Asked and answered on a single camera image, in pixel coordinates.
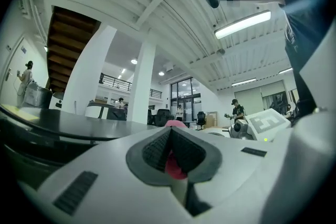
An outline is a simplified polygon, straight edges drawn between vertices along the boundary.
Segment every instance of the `white pillar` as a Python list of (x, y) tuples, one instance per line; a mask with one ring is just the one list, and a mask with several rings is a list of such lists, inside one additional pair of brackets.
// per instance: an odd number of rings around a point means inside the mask
[(150, 31), (142, 43), (135, 68), (127, 120), (147, 124), (149, 93), (155, 58), (156, 39)]
[(95, 100), (100, 72), (105, 62), (116, 29), (101, 24), (97, 32), (85, 46), (72, 70), (64, 93), (62, 110), (84, 115), (90, 100)]

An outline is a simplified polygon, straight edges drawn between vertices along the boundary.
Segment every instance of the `person in cap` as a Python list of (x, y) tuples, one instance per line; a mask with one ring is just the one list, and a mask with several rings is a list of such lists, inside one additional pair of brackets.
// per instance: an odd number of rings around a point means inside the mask
[(241, 106), (239, 103), (238, 103), (238, 100), (237, 99), (233, 99), (232, 100), (232, 105), (234, 105), (235, 107), (233, 108), (233, 112), (232, 114), (235, 115), (235, 122), (237, 120), (243, 120), (244, 119), (244, 107)]

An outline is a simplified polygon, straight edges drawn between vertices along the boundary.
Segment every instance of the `metal railing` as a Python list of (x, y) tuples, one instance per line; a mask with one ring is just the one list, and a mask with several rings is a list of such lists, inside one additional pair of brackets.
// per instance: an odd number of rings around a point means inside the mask
[[(104, 73), (100, 74), (99, 83), (124, 91), (131, 91), (132, 89), (132, 83), (108, 76)], [(161, 99), (162, 92), (150, 89), (149, 96)]]

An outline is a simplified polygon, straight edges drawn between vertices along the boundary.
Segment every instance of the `white ceiling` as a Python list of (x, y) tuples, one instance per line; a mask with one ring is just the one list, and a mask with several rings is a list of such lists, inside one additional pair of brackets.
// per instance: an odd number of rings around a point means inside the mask
[[(140, 43), (151, 29), (157, 36), (159, 55), (212, 90), (230, 87), (235, 81), (275, 76), (289, 66), (284, 50), (286, 21), (275, 3), (228, 6), (221, 2), (217, 9), (210, 8), (205, 0), (32, 0), (32, 3), (37, 6), (34, 19), (42, 34), (47, 33), (50, 6), (54, 4), (104, 20), (132, 36), (135, 40), (127, 41), (123, 47), (127, 53), (111, 50), (107, 56), (114, 64), (129, 69), (134, 66), (128, 58), (139, 53)], [(267, 9), (272, 12), (271, 20), (221, 40), (215, 38), (214, 30)], [(119, 38), (127, 40), (121, 34)], [(225, 49), (224, 57), (215, 54), (219, 49)], [(153, 74), (160, 71), (164, 61), (159, 58), (154, 63)]]
[[(140, 41), (135, 40), (121, 31), (117, 31), (105, 59), (105, 62), (111, 64), (110, 69), (113, 75), (110, 76), (118, 77), (121, 70), (125, 68), (127, 71), (122, 75), (122, 79), (129, 79), (135, 72), (136, 67), (136, 65), (131, 63), (131, 60), (138, 58), (140, 49)], [(183, 72), (178, 67), (174, 67), (172, 71), (166, 72), (164, 65), (168, 62), (169, 61), (164, 56), (156, 51), (152, 73), (153, 81), (160, 82)], [(160, 71), (163, 71), (165, 75), (159, 76)]]

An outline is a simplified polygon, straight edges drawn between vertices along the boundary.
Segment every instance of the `cardboard box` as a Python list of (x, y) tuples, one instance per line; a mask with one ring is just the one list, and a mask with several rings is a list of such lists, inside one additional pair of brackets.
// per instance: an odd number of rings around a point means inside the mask
[(205, 116), (205, 118), (206, 118), (206, 124), (204, 125), (204, 128), (210, 128), (215, 126), (215, 119), (213, 116), (208, 115)]

